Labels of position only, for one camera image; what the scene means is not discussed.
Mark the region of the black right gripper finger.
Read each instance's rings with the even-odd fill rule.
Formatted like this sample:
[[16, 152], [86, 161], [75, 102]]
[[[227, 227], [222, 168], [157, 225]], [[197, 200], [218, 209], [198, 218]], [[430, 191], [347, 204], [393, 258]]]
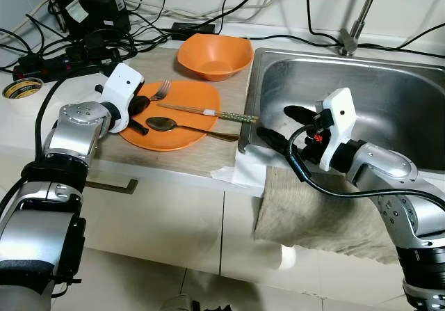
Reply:
[[317, 111], [312, 111], [312, 109], [296, 105], [286, 106], [284, 108], [284, 113], [286, 116], [289, 116], [291, 119], [299, 122], [300, 124], [311, 124], [318, 115]]
[[260, 127], [259, 137], [260, 139], [263, 139], [270, 149], [273, 149], [273, 151], [279, 153], [287, 153], [287, 151], [289, 151], [289, 139], [287, 139], [286, 136], [277, 133], [275, 130]]

